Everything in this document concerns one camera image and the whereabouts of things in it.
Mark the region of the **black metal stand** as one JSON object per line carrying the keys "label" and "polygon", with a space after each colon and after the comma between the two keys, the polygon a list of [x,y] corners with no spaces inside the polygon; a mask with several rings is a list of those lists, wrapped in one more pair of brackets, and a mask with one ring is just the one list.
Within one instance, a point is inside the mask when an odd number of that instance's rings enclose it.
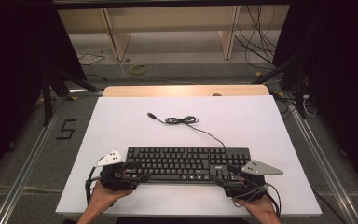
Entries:
{"label": "black metal stand", "polygon": [[296,87],[296,110],[300,117],[304,119],[306,117],[305,108],[303,106],[304,100],[304,78],[305,75],[302,72],[301,63],[298,56],[292,56],[288,61],[282,63],[271,72],[259,77],[254,84],[262,84],[266,81],[276,77],[280,73],[283,73],[280,86],[282,90],[289,90],[293,86]]}
{"label": "black metal stand", "polygon": [[59,68],[56,67],[46,68],[44,74],[41,76],[42,93],[44,99],[44,111],[45,111],[44,125],[47,125],[53,116],[50,88],[55,90],[58,96],[66,97],[69,94],[69,89],[64,83],[65,80],[69,80],[75,83],[76,85],[83,87],[91,92],[103,91],[102,88],[97,88],[93,85],[90,85],[84,79],[70,75],[69,73]]}

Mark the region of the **dark curtain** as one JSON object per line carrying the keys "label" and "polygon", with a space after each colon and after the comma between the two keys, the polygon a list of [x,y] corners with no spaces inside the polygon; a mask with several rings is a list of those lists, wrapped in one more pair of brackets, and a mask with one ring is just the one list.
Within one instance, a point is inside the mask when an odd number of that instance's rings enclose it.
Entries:
{"label": "dark curtain", "polygon": [[48,67],[86,78],[53,0],[0,0],[0,160],[39,98]]}
{"label": "dark curtain", "polygon": [[273,63],[301,55],[308,90],[358,174],[358,0],[288,0]]}

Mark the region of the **yellow tape roll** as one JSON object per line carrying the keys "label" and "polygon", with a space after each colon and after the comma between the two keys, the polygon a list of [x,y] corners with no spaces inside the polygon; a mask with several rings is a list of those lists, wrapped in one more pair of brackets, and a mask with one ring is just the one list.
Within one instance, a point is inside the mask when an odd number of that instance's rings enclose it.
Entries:
{"label": "yellow tape roll", "polygon": [[135,64],[131,67],[131,72],[134,75],[141,75],[147,71],[147,68],[143,64]]}

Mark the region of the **black computer keyboard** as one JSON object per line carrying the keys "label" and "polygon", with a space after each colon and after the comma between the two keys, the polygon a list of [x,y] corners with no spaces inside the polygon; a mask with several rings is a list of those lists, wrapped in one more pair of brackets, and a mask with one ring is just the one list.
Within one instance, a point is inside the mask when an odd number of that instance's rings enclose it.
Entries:
{"label": "black computer keyboard", "polygon": [[227,165],[242,167],[251,159],[246,147],[129,147],[127,161],[141,161],[131,177],[151,174],[154,183],[212,184],[218,177],[238,181]]}

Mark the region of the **light wooden shelf frame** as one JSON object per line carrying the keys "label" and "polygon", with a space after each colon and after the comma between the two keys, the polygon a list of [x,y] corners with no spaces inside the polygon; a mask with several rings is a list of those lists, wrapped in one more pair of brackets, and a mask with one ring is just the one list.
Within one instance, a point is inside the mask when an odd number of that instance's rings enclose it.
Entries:
{"label": "light wooden shelf frame", "polygon": [[282,29],[289,6],[135,7],[60,9],[69,34],[106,34],[115,59],[121,61],[132,33],[216,31],[228,60],[236,31]]}

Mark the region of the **silver metal floor rail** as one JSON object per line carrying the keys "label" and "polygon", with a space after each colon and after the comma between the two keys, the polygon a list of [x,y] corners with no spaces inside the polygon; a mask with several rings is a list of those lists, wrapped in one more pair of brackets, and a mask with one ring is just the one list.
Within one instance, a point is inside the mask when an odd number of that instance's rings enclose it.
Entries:
{"label": "silver metal floor rail", "polygon": [[59,97],[54,103],[52,110],[53,114],[49,121],[42,127],[40,134],[37,136],[31,151],[20,169],[20,172],[16,175],[14,183],[8,188],[0,187],[0,195],[5,196],[0,205],[0,224],[8,223],[65,102],[65,97]]}
{"label": "silver metal floor rail", "polygon": [[304,136],[309,146],[309,149],[324,176],[327,185],[329,186],[332,194],[334,195],[337,204],[343,216],[345,217],[346,223],[358,224],[358,211],[355,208],[355,204],[352,201],[350,194],[346,191],[343,184],[338,179],[337,174],[333,169],[333,166],[325,156],[323,149],[317,141],[315,135],[313,134],[309,124],[299,114],[298,105],[290,105],[290,108],[293,110],[292,114],[296,121],[296,124],[302,132],[302,135]]}

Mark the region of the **person's right hand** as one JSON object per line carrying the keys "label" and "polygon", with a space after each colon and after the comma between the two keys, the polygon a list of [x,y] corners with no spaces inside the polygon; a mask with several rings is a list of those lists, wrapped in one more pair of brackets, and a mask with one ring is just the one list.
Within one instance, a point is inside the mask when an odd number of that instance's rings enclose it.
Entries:
{"label": "person's right hand", "polygon": [[263,196],[261,199],[251,202],[242,199],[234,199],[234,203],[239,206],[244,206],[253,217],[259,220],[276,216],[272,202],[267,196]]}

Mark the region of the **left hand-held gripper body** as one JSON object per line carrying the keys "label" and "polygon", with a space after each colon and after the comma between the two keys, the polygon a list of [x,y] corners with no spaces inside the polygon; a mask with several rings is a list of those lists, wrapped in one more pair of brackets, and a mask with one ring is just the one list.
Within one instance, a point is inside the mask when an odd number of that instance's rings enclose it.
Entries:
{"label": "left hand-held gripper body", "polygon": [[101,157],[96,166],[101,167],[101,183],[104,188],[112,191],[136,190],[137,185],[133,184],[123,171],[124,161],[118,150],[114,149],[104,157]]}

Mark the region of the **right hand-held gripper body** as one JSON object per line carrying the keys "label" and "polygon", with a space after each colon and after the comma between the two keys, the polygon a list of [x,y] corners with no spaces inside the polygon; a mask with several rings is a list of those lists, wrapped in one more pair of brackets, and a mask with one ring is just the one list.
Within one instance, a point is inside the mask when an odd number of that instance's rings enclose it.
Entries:
{"label": "right hand-held gripper body", "polygon": [[227,182],[223,186],[229,198],[262,198],[267,192],[266,175],[282,175],[283,170],[261,161],[251,160],[241,166],[240,182]]}

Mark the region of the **light wooden table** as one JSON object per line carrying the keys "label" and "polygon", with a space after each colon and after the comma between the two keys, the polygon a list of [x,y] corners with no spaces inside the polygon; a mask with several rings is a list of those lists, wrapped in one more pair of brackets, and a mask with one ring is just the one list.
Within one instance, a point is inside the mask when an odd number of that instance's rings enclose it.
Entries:
{"label": "light wooden table", "polygon": [[265,85],[109,86],[103,97],[254,96],[269,95]]}

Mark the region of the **person's left hand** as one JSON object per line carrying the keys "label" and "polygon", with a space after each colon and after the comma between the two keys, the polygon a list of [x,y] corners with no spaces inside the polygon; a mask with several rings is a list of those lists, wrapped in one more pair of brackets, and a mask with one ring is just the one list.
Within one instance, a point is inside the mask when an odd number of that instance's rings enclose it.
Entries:
{"label": "person's left hand", "polygon": [[132,194],[132,190],[112,191],[104,188],[100,181],[97,181],[89,203],[88,208],[93,212],[104,212],[111,207],[116,201]]}

